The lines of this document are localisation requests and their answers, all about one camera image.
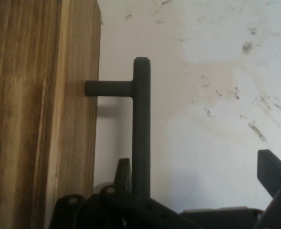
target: gray rod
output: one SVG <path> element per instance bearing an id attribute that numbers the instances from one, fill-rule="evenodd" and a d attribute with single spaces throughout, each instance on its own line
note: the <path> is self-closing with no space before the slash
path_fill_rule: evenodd
<path id="1" fill-rule="evenodd" d="M 86 96 L 132 97 L 132 81 L 86 81 Z"/>

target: wooden plank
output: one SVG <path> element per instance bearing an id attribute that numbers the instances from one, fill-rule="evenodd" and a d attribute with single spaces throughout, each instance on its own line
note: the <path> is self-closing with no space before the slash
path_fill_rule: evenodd
<path id="1" fill-rule="evenodd" d="M 96 0 L 0 0 L 0 228 L 43 228 L 57 198 L 91 194 L 100 26 Z"/>

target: dark gray handle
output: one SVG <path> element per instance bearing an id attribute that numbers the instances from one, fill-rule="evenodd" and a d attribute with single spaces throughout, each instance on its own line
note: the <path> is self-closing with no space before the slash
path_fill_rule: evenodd
<path id="1" fill-rule="evenodd" d="M 150 60 L 134 60 L 132 81 L 86 81 L 86 96 L 120 96 L 133 99 L 132 192 L 150 197 Z"/>

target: black plastic part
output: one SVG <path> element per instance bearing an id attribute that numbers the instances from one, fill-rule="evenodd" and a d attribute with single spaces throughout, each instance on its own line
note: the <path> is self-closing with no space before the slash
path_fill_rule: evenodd
<path id="1" fill-rule="evenodd" d="M 75 229 L 83 203 L 84 197 L 81 195 L 69 195 L 59 199 L 54 207 L 49 229 Z"/>
<path id="2" fill-rule="evenodd" d="M 236 208 L 187 212 L 181 216 L 206 229 L 252 229 L 260 214 L 258 209 Z"/>
<path id="3" fill-rule="evenodd" d="M 150 197 L 150 60 L 134 60 L 132 190 L 139 197 Z"/>
<path id="4" fill-rule="evenodd" d="M 75 229 L 122 229 L 121 219 L 116 212 L 108 211 L 101 202 L 100 195 L 95 194 L 80 209 Z"/>
<path id="5" fill-rule="evenodd" d="M 132 97 L 132 81 L 86 81 L 86 96 Z"/>
<path id="6" fill-rule="evenodd" d="M 281 229 L 281 189 L 264 211 L 254 229 Z"/>
<path id="7" fill-rule="evenodd" d="M 122 158 L 118 161 L 114 186 L 123 191 L 132 192 L 131 165 L 129 158 Z"/>
<path id="8" fill-rule="evenodd" d="M 117 212 L 124 218 L 126 228 L 129 229 L 203 229 L 150 198 L 136 197 L 115 186 L 103 189 L 101 196 L 112 212 Z"/>
<path id="9" fill-rule="evenodd" d="M 132 192 L 150 197 L 150 60 L 134 60 L 132 81 L 86 81 L 87 96 L 129 96 L 133 99 Z"/>
<path id="10" fill-rule="evenodd" d="M 281 188 L 281 161 L 268 149 L 258 151 L 257 178 L 272 197 Z"/>

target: white wall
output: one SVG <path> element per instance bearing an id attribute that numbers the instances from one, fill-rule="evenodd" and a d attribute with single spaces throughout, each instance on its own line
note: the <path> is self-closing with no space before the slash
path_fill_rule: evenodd
<path id="1" fill-rule="evenodd" d="M 175 211 L 271 197 L 257 150 L 281 159 L 281 0 L 99 0 L 100 80 L 151 60 L 151 193 Z M 95 184 L 132 148 L 132 100 L 98 100 Z"/>

